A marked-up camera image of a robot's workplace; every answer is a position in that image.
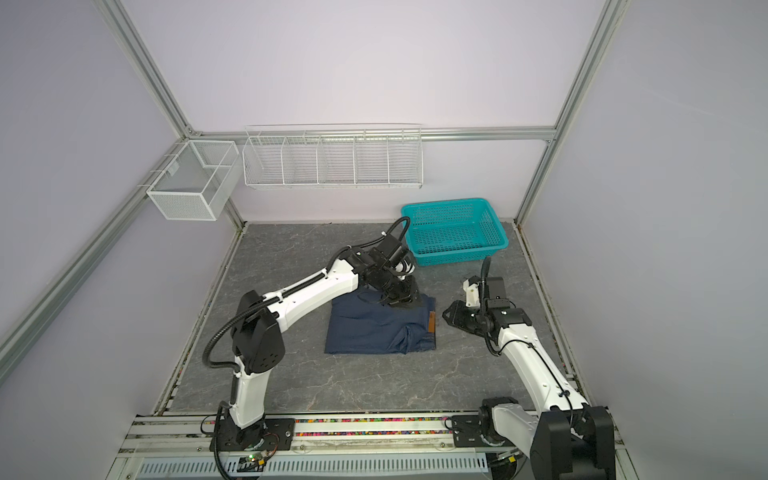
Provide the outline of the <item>dark blue denim trousers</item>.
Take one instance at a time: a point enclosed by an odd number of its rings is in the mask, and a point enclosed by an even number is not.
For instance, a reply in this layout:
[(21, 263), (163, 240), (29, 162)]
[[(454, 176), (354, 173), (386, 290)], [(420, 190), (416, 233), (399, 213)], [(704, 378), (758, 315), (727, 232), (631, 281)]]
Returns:
[(378, 291), (360, 288), (331, 302), (327, 354), (408, 354), (436, 346), (436, 300), (428, 295), (390, 306)]

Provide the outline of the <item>teal plastic basket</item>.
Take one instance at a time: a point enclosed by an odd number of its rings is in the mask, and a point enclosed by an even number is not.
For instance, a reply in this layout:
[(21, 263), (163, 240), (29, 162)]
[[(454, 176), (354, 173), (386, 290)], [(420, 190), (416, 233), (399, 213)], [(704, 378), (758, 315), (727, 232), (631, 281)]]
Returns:
[(408, 248), (420, 266), (483, 260), (508, 247), (509, 239), (483, 198), (407, 204)]

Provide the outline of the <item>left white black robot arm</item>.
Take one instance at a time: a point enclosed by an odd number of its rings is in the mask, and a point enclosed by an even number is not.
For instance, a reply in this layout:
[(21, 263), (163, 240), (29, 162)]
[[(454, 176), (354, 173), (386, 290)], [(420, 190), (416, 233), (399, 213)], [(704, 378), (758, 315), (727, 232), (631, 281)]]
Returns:
[(271, 371), (284, 358), (283, 333), (302, 317), (359, 287), (380, 294), (390, 307), (411, 306), (420, 294), (413, 277), (415, 259), (405, 241), (411, 219), (403, 216), (378, 238), (346, 245), (324, 268), (280, 290), (247, 292), (233, 318), (212, 335), (202, 353), (209, 369), (232, 372), (230, 399), (220, 404), (211, 449), (247, 450), (264, 443)]

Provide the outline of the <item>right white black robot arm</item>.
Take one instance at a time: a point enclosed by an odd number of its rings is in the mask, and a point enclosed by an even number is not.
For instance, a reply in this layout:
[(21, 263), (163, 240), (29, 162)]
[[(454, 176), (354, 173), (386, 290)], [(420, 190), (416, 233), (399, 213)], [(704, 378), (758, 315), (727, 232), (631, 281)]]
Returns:
[(485, 258), (479, 275), (464, 282), (464, 299), (453, 302), (443, 318), (511, 363), (534, 410), (510, 397), (484, 400), (481, 437), (511, 443), (537, 479), (616, 478), (615, 429), (607, 408), (591, 405), (559, 371), (527, 313), (507, 296), (503, 279), (490, 276), (490, 266)]

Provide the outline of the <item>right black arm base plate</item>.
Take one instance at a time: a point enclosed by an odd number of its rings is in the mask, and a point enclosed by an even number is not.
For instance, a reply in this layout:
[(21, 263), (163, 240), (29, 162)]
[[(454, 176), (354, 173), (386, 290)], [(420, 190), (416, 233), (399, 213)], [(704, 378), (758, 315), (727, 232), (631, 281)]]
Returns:
[(520, 447), (529, 448), (538, 419), (523, 412), (501, 411), (490, 417), (479, 413), (454, 415), (443, 420), (456, 447)]

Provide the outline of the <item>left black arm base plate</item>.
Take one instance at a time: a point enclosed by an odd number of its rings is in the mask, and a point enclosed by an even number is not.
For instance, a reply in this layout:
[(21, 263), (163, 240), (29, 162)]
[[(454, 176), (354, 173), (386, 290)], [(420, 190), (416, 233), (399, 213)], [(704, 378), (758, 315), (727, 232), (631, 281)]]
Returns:
[(239, 428), (229, 416), (225, 416), (214, 427), (209, 450), (213, 452), (214, 446), (217, 446), (220, 452), (289, 450), (295, 425), (294, 418), (275, 417)]

